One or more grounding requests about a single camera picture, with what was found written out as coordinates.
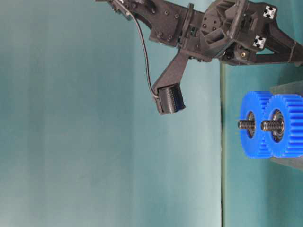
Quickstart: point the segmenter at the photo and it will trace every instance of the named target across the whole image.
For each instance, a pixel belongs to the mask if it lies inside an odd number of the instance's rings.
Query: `wire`
[[[138,29],[138,33],[139,33],[139,37],[141,40],[141,44],[142,44],[142,48],[143,48],[143,52],[144,52],[144,56],[145,56],[145,68],[146,68],[146,77],[147,77],[147,83],[148,83],[148,88],[152,94],[152,96],[155,99],[158,99],[159,96],[154,92],[154,90],[152,89],[152,84],[151,84],[151,76],[150,76],[150,66],[149,66],[149,62],[148,62],[148,56],[147,56],[147,51],[146,51],[146,45],[145,45],[145,41],[144,41],[144,37],[143,37],[143,33],[141,30],[141,27],[138,23],[138,20],[134,17],[134,15],[131,13],[131,11],[129,11],[119,0],[114,0],[122,9],[124,9],[126,11],[126,15],[127,16],[131,16],[132,19],[134,20],[134,22],[136,23],[137,29]]]

